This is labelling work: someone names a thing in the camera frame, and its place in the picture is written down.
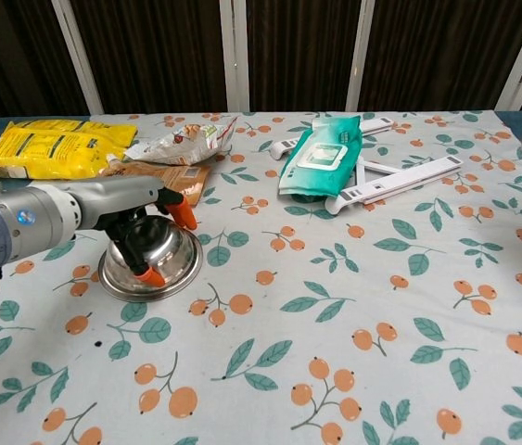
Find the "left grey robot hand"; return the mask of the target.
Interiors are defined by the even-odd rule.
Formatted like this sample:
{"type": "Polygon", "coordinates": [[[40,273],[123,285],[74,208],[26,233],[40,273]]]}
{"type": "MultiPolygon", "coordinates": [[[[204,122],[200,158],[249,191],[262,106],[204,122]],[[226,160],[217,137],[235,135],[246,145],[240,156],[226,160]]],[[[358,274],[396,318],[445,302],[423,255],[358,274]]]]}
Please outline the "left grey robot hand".
{"type": "Polygon", "coordinates": [[[153,176],[110,176],[74,182],[67,192],[81,209],[80,230],[106,233],[140,282],[154,287],[167,284],[167,279],[148,263],[145,250],[137,246],[135,236],[137,226],[146,220],[148,205],[171,215],[178,227],[196,229],[197,220],[183,194],[153,176]]]}

